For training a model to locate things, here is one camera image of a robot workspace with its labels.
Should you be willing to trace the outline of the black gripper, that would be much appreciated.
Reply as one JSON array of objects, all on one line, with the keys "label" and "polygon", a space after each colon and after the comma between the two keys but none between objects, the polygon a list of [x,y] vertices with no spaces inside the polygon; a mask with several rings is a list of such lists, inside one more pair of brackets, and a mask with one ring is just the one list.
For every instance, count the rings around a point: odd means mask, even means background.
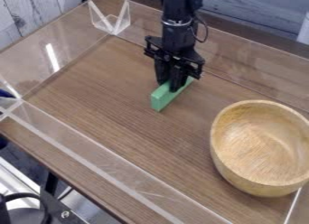
[{"label": "black gripper", "polygon": [[170,91],[177,92],[185,86],[189,77],[200,79],[205,58],[194,46],[198,23],[190,20],[182,25],[164,22],[162,36],[145,36],[144,53],[154,59],[157,83],[170,80]]}]

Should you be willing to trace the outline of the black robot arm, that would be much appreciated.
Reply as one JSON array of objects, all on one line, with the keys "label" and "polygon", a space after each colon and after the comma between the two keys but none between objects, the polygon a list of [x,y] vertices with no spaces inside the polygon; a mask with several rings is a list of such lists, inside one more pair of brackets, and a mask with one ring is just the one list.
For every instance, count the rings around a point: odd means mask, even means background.
[{"label": "black robot arm", "polygon": [[164,13],[161,17],[162,36],[145,37],[145,55],[154,59],[157,83],[169,83],[169,90],[178,92],[189,77],[201,78],[205,58],[196,51],[198,26],[208,28],[207,22],[198,17],[197,11],[204,0],[161,0]]}]

